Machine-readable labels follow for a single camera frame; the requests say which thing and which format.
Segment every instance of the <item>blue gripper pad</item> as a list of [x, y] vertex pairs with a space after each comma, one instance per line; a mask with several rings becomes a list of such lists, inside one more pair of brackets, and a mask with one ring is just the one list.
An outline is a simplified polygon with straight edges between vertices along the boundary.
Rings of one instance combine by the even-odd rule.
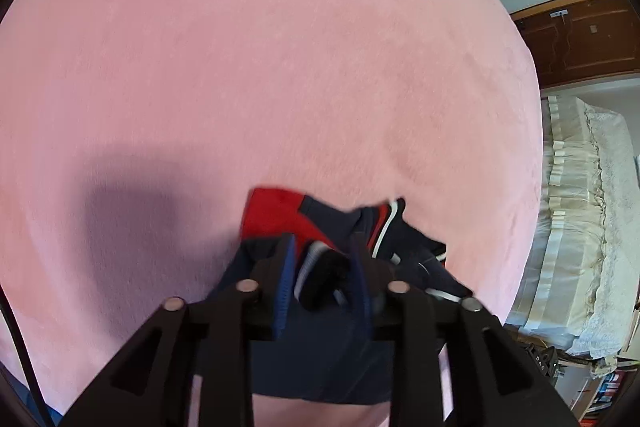
[[289, 312], [289, 303], [293, 292], [293, 279], [296, 273], [296, 238], [289, 237], [287, 245], [287, 254], [282, 264], [282, 272], [278, 288], [273, 299], [273, 322], [271, 328], [273, 338], [279, 339], [285, 326], [287, 325], [287, 312]]

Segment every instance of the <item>blue cloth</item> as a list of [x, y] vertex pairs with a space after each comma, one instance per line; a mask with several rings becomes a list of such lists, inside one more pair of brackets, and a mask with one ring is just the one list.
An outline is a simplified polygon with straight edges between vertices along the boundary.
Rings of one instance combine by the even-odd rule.
[[[15, 394], [17, 394], [18, 397], [20, 397], [20, 400], [29, 410], [29, 412], [31, 413], [33, 418], [36, 420], [38, 425], [42, 425], [44, 427], [45, 425], [44, 420], [42, 419], [42, 416], [40, 416], [40, 413], [38, 412], [38, 407], [36, 406], [36, 402], [34, 401], [33, 396], [31, 396], [31, 391], [29, 391], [28, 388], [24, 386], [20, 380], [15, 378], [14, 375], [9, 373], [9, 370], [5, 368], [4, 365], [0, 363], [0, 366], [1, 366], [0, 371], [2, 371], [2, 374], [6, 377], [6, 379], [9, 381], [11, 386], [14, 388]], [[62, 415], [55, 409], [52, 409], [51, 407], [49, 407], [48, 405], [47, 405], [47, 409], [49, 409], [49, 414], [51, 416], [51, 419], [53, 420], [53, 423], [58, 425], [60, 423], [60, 420], [62, 420]]]

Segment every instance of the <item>red fabric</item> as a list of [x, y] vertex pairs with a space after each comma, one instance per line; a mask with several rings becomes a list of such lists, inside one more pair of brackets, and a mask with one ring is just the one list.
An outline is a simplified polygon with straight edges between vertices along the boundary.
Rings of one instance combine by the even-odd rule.
[[240, 227], [240, 239], [292, 233], [296, 236], [296, 254], [308, 241], [334, 244], [298, 209], [304, 194], [284, 188], [257, 187], [249, 194]]
[[378, 207], [378, 222], [376, 223], [373, 232], [371, 233], [371, 237], [369, 237], [369, 242], [367, 243], [367, 248], [369, 251], [373, 248], [374, 241], [378, 238], [378, 232], [382, 228], [382, 224], [386, 221], [386, 216], [389, 213], [389, 208], [386, 203], [382, 203]]

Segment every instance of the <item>wall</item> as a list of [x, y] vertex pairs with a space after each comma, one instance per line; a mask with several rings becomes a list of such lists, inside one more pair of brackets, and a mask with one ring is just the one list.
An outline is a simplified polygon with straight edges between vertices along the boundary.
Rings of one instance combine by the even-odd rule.
[[591, 105], [620, 113], [629, 127], [634, 154], [640, 154], [640, 78], [626, 77], [543, 89], [542, 95], [570, 94]]

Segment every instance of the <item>black cable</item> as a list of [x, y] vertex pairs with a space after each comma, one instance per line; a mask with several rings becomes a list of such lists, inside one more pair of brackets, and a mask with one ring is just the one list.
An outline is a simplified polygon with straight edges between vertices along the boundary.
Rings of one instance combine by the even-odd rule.
[[15, 350], [18, 352], [18, 358], [20, 359], [20, 364], [24, 371], [24, 376], [29, 384], [29, 391], [31, 391], [31, 396], [33, 396], [38, 412], [40, 413], [40, 416], [42, 416], [42, 420], [46, 427], [56, 427], [55, 423], [53, 423], [53, 420], [51, 419], [51, 415], [49, 414], [49, 408], [47, 407], [47, 404], [42, 397], [42, 393], [40, 392], [40, 386], [38, 385], [36, 374], [33, 372], [33, 365], [31, 365], [27, 346], [24, 345], [24, 339], [20, 333], [18, 322], [15, 320], [14, 311], [11, 309], [11, 305], [4, 294], [2, 285], [0, 285], [0, 311], [2, 311], [2, 316], [6, 321], [9, 332], [11, 333]]

